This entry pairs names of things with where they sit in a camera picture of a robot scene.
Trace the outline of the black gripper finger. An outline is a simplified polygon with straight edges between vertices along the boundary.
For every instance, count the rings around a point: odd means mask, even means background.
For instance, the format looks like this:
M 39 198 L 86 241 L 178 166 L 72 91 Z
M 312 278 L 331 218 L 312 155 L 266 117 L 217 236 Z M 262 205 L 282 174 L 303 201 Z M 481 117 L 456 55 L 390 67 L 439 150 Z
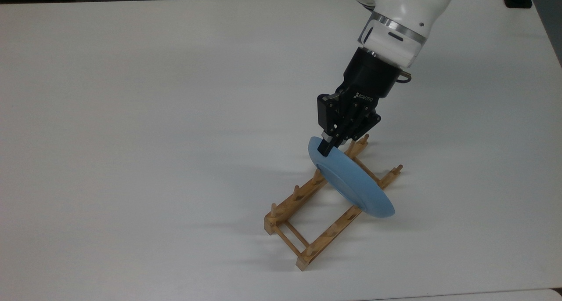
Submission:
M 327 157 L 333 147 L 341 144 L 341 131 L 339 123 L 342 117 L 339 114 L 339 93 L 321 94 L 317 97 L 318 124 L 323 129 L 322 141 L 317 150 L 322 156 Z
M 381 116 L 369 105 L 353 103 L 341 123 L 341 140 L 358 140 L 381 121 Z

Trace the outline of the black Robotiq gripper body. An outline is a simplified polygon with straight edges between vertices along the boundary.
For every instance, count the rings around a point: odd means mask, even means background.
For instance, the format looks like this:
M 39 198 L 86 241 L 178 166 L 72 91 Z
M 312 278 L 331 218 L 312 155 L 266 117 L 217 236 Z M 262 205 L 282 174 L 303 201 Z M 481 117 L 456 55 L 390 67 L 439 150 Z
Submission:
M 339 113 L 346 116 L 354 103 L 375 111 L 378 101 L 386 98 L 398 80 L 402 69 L 358 47 L 343 73 L 339 93 Z

